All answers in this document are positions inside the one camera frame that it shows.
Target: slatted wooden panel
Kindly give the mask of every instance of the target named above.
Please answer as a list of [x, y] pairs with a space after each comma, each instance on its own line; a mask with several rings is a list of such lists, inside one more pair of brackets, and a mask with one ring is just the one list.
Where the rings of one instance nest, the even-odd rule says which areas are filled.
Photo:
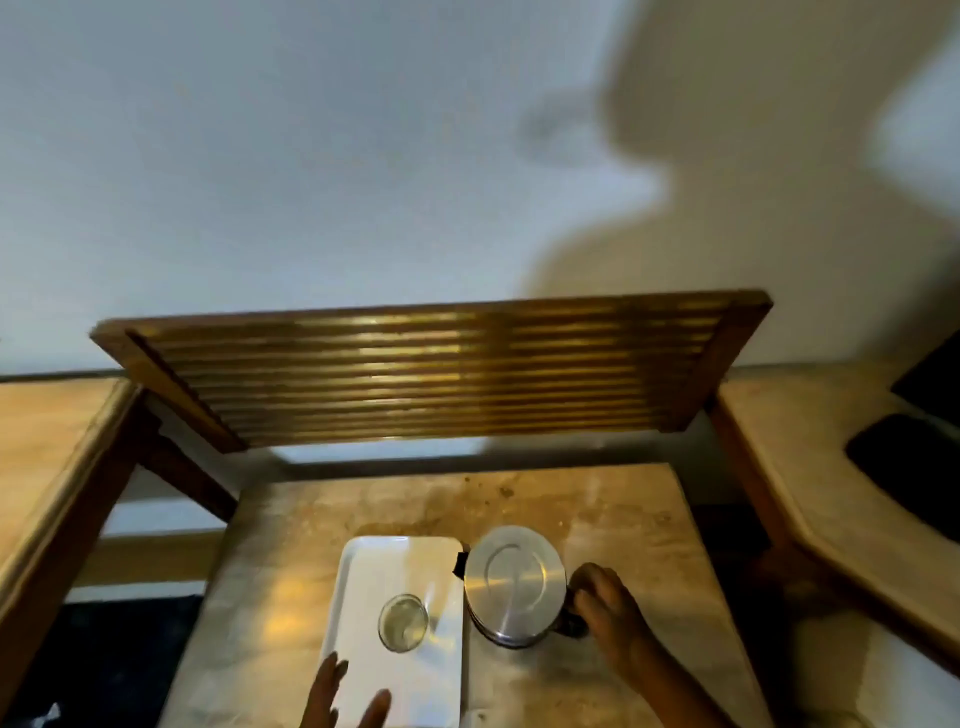
[[221, 451], [682, 429], [760, 291], [105, 321], [92, 338]]

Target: left hand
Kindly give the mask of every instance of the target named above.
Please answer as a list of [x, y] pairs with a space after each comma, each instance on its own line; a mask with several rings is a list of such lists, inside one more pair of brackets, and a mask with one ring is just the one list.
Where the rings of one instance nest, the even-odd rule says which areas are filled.
[[[337, 724], [337, 711], [330, 710], [330, 707], [340, 687], [340, 681], [347, 674], [347, 667], [346, 660], [337, 662], [336, 652], [327, 655], [310, 689], [300, 728], [334, 728]], [[383, 728], [387, 713], [390, 712], [391, 699], [390, 691], [378, 692], [371, 700], [357, 728]]]

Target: hand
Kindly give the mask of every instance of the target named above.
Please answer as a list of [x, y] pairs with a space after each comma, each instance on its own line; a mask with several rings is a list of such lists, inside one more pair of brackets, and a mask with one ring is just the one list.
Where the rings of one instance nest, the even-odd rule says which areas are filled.
[[660, 646], [636, 600], [613, 569], [583, 564], [570, 577], [573, 604], [607, 662], [638, 690], [637, 678], [651, 649]]
[[[317, 671], [317, 678], [313, 681], [310, 695], [306, 699], [306, 709], [303, 711], [300, 728], [333, 728], [337, 724], [337, 711], [330, 710], [330, 706], [333, 705], [333, 697], [337, 694], [340, 681], [347, 674], [347, 667], [346, 660], [337, 662], [336, 652], [327, 655]], [[360, 719], [360, 725], [357, 728], [383, 728], [387, 713], [390, 711], [391, 700], [390, 691], [378, 692]]]

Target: kettle lid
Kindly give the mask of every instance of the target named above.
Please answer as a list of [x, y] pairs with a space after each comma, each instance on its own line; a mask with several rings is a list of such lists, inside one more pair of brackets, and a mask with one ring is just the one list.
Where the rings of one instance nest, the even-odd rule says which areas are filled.
[[464, 567], [464, 591], [481, 626], [507, 643], [531, 641], [564, 607], [566, 572], [557, 549], [518, 525], [495, 528], [474, 546]]

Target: beige marble surface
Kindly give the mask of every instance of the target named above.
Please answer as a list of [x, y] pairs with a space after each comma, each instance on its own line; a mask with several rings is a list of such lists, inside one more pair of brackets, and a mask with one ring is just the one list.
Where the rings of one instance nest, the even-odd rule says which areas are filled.
[[[738, 725], [771, 726], [680, 485], [665, 465], [246, 491], [160, 725], [299, 725], [350, 538], [438, 535], [470, 544], [504, 523], [538, 530], [568, 571], [585, 561], [617, 569], [660, 638]], [[464, 725], [659, 725], [644, 700], [609, 673], [592, 640], [550, 635], [511, 651], [468, 630]]]
[[794, 538], [888, 603], [960, 643], [960, 545], [897, 505], [844, 454], [904, 408], [902, 366], [770, 367], [720, 386]]
[[0, 383], [0, 617], [136, 392], [121, 377]]

